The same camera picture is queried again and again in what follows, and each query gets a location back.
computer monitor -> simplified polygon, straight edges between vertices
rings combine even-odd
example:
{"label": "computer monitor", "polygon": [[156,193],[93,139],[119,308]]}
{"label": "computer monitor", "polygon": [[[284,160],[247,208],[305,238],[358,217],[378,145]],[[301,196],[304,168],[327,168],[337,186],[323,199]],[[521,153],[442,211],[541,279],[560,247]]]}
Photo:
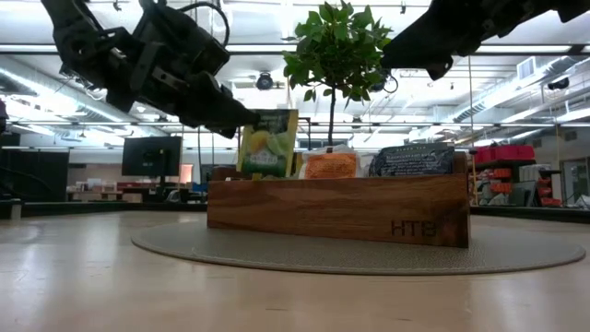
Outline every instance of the computer monitor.
{"label": "computer monitor", "polygon": [[178,176],[182,137],[126,138],[123,147],[123,176]]}

wooden box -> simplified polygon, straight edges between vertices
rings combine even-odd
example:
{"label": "wooden box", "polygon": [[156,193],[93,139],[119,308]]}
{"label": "wooden box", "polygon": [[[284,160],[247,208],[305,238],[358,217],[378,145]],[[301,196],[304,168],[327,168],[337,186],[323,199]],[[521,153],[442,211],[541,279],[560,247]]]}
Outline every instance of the wooden box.
{"label": "wooden box", "polygon": [[455,174],[209,183],[207,226],[469,246],[466,159]]}

snack bag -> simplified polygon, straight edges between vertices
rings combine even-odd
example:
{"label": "snack bag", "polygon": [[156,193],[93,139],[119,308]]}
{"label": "snack bag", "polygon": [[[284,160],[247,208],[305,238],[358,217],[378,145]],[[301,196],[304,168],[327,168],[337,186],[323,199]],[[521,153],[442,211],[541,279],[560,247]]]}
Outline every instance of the snack bag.
{"label": "snack bag", "polygon": [[360,158],[353,149],[340,145],[303,154],[300,179],[342,179],[361,177]]}
{"label": "snack bag", "polygon": [[370,176],[453,173],[454,148],[446,143],[383,148],[371,162]]}
{"label": "snack bag", "polygon": [[236,169],[276,177],[290,176],[297,132],[297,110],[255,110],[257,125],[244,127]]}

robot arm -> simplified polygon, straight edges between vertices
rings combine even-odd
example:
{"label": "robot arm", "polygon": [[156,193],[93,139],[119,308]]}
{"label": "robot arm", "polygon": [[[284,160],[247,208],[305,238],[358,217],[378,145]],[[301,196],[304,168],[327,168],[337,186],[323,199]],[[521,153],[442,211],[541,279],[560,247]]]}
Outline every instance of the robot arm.
{"label": "robot arm", "polygon": [[590,0],[432,0],[424,15],[383,48],[381,64],[426,69],[436,80],[451,69],[452,55],[471,55],[486,39],[504,37],[549,10],[557,10],[565,23],[590,10]]}
{"label": "robot arm", "polygon": [[62,71],[89,88],[107,89],[107,102],[121,111],[140,101],[225,137],[258,122],[214,79],[230,54],[183,13],[211,4],[176,10],[165,1],[140,0],[144,14],[129,34],[103,29],[83,0],[41,1],[53,22]]}

small tree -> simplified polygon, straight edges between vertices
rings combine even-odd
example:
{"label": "small tree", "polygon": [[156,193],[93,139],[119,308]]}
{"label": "small tree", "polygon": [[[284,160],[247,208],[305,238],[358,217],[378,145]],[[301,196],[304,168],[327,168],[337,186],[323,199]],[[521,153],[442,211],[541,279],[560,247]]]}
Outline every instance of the small tree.
{"label": "small tree", "polygon": [[332,96],[328,144],[332,145],[336,90],[350,100],[369,101],[369,89],[384,80],[380,73],[383,47],[390,42],[391,31],[374,21],[371,8],[354,14],[350,3],[341,0],[341,8],[324,3],[319,12],[310,11],[307,22],[298,24],[295,53],[284,52],[287,66],[283,74],[289,78],[289,86],[309,87],[304,100],[316,100],[315,89],[326,85],[324,96]]}

